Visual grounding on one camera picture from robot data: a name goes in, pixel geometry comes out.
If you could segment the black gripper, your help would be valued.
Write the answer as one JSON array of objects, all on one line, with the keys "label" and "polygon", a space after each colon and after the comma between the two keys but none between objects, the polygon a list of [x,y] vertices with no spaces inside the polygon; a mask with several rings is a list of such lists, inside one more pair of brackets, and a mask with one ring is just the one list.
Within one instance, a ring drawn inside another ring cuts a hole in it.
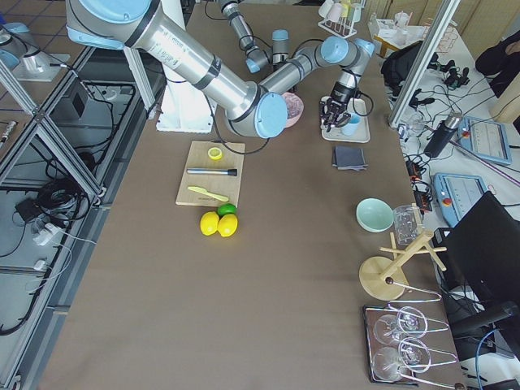
[{"label": "black gripper", "polygon": [[321,119],[321,129],[330,132],[331,128],[342,128],[349,123],[352,115],[347,111],[347,104],[338,102],[330,96],[325,96],[319,102],[319,117]]}]

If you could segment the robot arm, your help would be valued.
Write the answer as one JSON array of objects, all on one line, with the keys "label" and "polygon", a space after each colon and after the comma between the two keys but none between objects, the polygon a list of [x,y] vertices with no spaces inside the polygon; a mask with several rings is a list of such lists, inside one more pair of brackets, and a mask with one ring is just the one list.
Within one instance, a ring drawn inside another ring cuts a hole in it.
[{"label": "robot arm", "polygon": [[289,35],[285,29],[272,32],[272,46],[263,50],[239,10],[238,1],[218,1],[222,14],[239,38],[239,47],[245,53],[245,63],[251,73],[260,72],[267,65],[277,70],[289,56]]},{"label": "robot arm", "polygon": [[68,1],[67,31],[85,46],[141,49],[187,80],[225,110],[228,127],[243,137],[272,138],[285,128],[283,93],[319,67],[338,65],[350,75],[345,87],[361,78],[374,52],[372,43],[328,37],[304,48],[260,83],[244,81],[171,20],[159,1]]}]

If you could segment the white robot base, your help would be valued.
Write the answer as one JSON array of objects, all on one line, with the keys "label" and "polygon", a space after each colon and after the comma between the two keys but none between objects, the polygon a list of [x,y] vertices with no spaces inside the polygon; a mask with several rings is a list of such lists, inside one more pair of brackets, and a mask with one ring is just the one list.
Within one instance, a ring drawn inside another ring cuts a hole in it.
[{"label": "white robot base", "polygon": [[211,132],[213,119],[205,95],[182,76],[164,67],[167,86],[162,98],[157,129],[162,132]]}]

